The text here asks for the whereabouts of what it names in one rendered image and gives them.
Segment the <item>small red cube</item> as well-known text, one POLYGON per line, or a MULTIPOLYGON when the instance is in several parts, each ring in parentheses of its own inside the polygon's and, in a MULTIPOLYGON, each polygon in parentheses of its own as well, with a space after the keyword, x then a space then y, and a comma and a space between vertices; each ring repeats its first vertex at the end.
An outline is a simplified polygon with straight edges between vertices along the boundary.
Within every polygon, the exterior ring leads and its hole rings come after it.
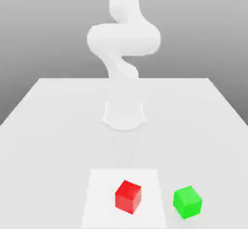
POLYGON ((141 186, 124 180, 115 192, 115 207, 129 214, 134 214, 141 198, 141 186))

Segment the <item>small green cube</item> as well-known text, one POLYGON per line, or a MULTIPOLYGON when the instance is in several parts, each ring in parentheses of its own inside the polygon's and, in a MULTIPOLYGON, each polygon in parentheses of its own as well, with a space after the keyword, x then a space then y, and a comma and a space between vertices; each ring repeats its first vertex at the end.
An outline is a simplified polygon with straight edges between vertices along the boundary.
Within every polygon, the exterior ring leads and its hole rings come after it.
POLYGON ((201 213, 202 198, 192 186, 180 188, 174 192, 173 206, 182 219, 201 213))

